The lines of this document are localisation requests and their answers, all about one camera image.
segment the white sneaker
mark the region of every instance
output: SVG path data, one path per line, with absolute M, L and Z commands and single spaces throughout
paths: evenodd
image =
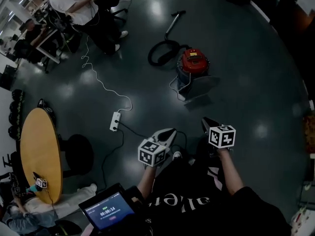
M 128 35 L 128 31 L 124 30 L 124 31 L 122 31 L 122 34 L 120 35 L 119 38 L 126 37 L 127 35 Z
M 115 45 L 115 52 L 120 49 L 120 45 Z
M 174 159 L 180 159 L 180 158 L 183 158 L 183 156 L 179 151 L 177 151 L 173 154 L 173 161 L 174 161 Z

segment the tablet screen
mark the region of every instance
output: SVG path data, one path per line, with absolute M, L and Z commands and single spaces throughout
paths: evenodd
M 119 192 L 85 209 L 85 212 L 100 231 L 134 214 Z

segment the dark floor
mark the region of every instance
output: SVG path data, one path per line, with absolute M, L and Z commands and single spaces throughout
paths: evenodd
M 176 76 L 171 69 L 175 61 L 163 68 L 150 67 L 147 61 L 150 48 L 163 40 L 173 20 L 170 14 L 183 9 L 187 13 L 169 38 L 201 49 L 211 62 L 211 74 L 220 78 L 201 106 L 185 106 L 169 89 Z M 289 220 L 297 209 L 297 189 L 308 158 L 301 120 L 308 101 L 277 33 L 250 5 L 239 7 L 225 0 L 133 0 L 124 29 L 129 36 L 112 57 L 89 41 L 90 62 L 99 78 L 132 99 L 133 110 L 122 112 L 122 122 L 148 136 L 168 127 L 184 131 L 191 154 L 203 134 L 202 117 L 232 125 L 237 130 L 233 159 L 244 182 Z M 83 177 L 65 179 L 64 192 L 91 181 L 104 187 L 101 162 L 121 142 L 121 134 L 109 130 L 111 118 L 114 111 L 129 106 L 103 90 L 89 66 L 82 68 L 85 39 L 76 54 L 49 74 L 23 65 L 14 85 L 27 93 L 24 117 L 44 98 L 56 112 L 57 131 L 64 139 L 82 134 L 93 146 L 93 169 Z M 142 139 L 120 128 L 125 145 L 104 168 L 108 185 L 120 182 L 127 188 L 136 185 L 144 171 L 137 161 Z M 176 143 L 183 145 L 183 138 Z

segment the round wooden table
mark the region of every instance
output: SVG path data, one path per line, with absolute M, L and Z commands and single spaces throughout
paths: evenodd
M 57 202 L 63 189 L 59 141 L 51 118 L 41 108 L 33 109 L 24 122 L 21 159 L 30 186 L 35 184 L 33 172 L 48 182 L 47 189 L 36 196 L 47 204 Z

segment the black pants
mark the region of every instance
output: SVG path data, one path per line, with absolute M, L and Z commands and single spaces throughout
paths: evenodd
M 163 195 L 174 191 L 182 195 L 193 197 L 213 191 L 207 183 L 213 182 L 209 176 L 209 167 L 218 168 L 216 173 L 222 183 L 222 198 L 228 197 L 221 160 L 218 157 L 210 158 L 208 152 L 208 139 L 201 139 L 195 156 L 196 161 L 192 166 L 185 159 L 175 159 L 157 177 L 153 186 L 153 193 Z
M 58 45 L 60 48 L 63 46 L 63 38 L 61 37 L 60 32 L 56 32 L 54 35 L 52 35 L 47 41 L 45 41 L 41 45 L 41 48 L 43 48 L 50 55 L 55 57 L 57 55 L 57 46 L 53 42 L 53 40 L 56 40 L 58 42 Z
M 97 14 L 87 24 L 76 25 L 77 29 L 86 33 L 104 53 L 113 54 L 115 43 L 108 39 L 108 35 L 117 41 L 121 36 L 113 16 L 110 12 L 99 9 Z

